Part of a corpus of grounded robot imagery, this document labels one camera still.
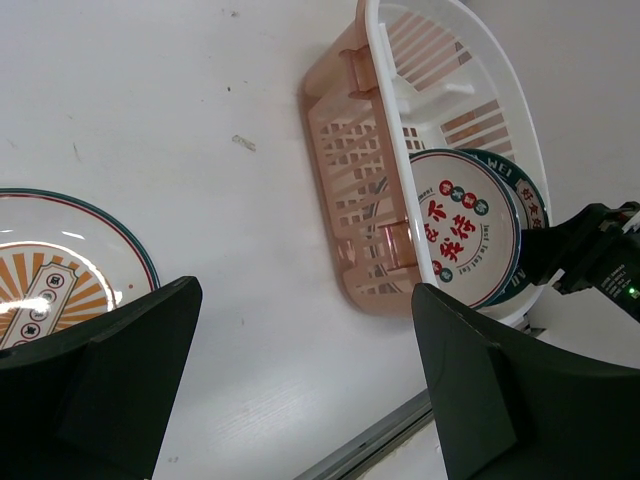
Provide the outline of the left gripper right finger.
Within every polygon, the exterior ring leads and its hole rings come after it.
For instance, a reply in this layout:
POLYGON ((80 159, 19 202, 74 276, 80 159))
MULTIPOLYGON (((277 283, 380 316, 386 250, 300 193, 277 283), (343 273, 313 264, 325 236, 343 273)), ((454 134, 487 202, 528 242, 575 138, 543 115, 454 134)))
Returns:
POLYGON ((635 479, 639 372, 480 314, 430 284, 412 316, 451 479, 635 479))

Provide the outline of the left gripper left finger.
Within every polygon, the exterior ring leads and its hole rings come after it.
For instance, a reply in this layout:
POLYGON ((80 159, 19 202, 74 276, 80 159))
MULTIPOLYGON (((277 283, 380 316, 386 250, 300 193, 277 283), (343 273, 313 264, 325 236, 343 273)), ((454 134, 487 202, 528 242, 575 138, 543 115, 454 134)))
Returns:
POLYGON ((183 276, 2 350, 2 478, 151 478, 202 297, 198 279, 183 276))

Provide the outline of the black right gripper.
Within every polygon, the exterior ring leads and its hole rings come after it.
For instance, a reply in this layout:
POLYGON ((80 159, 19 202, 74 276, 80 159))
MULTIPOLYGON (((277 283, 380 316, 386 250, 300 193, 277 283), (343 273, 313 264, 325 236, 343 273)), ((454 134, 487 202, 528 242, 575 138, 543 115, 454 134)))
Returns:
POLYGON ((553 227, 522 231, 519 265, 534 285, 562 295, 594 288, 639 318, 639 204, 587 205, 553 227))

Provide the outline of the green rimmed white plate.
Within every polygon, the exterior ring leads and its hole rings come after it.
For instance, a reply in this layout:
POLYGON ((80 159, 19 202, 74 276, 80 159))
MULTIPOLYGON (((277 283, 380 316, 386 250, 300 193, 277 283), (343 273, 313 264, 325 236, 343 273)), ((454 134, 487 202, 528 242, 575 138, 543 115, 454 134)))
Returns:
MULTIPOLYGON (((467 148, 461 152, 469 154, 491 168, 509 189, 518 212, 522 230, 547 228, 549 217, 542 194, 533 180, 514 161, 482 149, 467 148)), ((490 303, 498 305, 511 300, 528 285, 525 272, 517 265, 512 277, 502 292, 490 303)))

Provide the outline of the plate with red characters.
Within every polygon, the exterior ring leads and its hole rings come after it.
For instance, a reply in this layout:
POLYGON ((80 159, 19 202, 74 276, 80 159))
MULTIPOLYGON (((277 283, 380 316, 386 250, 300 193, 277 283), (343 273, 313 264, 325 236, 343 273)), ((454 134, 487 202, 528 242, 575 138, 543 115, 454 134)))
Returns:
POLYGON ((439 288, 478 309, 513 276, 521 224, 498 175, 479 159, 450 149, 410 156, 422 223, 439 288))

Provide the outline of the plate with orange sunburst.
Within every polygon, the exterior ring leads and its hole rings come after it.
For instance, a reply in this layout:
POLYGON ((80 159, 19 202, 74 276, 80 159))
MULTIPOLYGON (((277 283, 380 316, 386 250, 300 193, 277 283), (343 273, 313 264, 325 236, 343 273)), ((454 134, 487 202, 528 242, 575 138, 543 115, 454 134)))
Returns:
POLYGON ((58 333, 161 283, 136 236, 106 211, 46 190, 1 191, 1 347, 58 333))

